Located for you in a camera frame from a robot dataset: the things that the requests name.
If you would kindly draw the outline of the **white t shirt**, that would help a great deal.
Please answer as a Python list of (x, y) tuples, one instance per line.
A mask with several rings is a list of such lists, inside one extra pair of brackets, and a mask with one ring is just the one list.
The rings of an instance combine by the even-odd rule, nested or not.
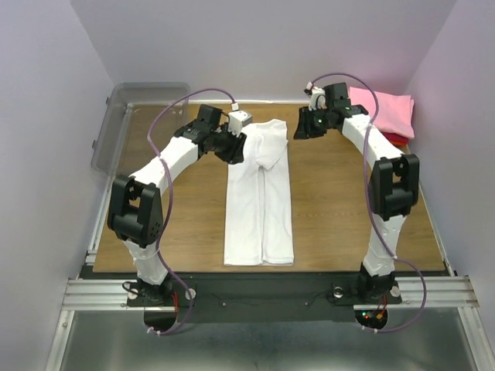
[(287, 124), (249, 124), (244, 161), (227, 173), (224, 265), (294, 264)]

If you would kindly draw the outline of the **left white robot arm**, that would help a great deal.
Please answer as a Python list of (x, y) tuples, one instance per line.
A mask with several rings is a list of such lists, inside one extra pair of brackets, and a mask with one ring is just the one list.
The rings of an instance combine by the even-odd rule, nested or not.
[(163, 303), (172, 294), (169, 269), (159, 241), (170, 219), (162, 195), (173, 194), (173, 181), (189, 166), (212, 152), (228, 165), (243, 162), (243, 128), (252, 122), (247, 111), (203, 104), (190, 123), (177, 129), (169, 143), (147, 165), (131, 175), (118, 175), (111, 186), (107, 225), (123, 242), (137, 269), (135, 284), (125, 284), (131, 298)]

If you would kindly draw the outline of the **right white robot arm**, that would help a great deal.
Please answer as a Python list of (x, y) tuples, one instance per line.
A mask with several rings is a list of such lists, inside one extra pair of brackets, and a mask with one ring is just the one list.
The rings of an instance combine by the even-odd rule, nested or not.
[(345, 83), (308, 83), (305, 93), (309, 103), (299, 110), (293, 138), (319, 138), (334, 129), (363, 156), (371, 232), (355, 292), (362, 300), (379, 298), (394, 287), (401, 228), (418, 202), (420, 161), (390, 143), (363, 105), (352, 104)]

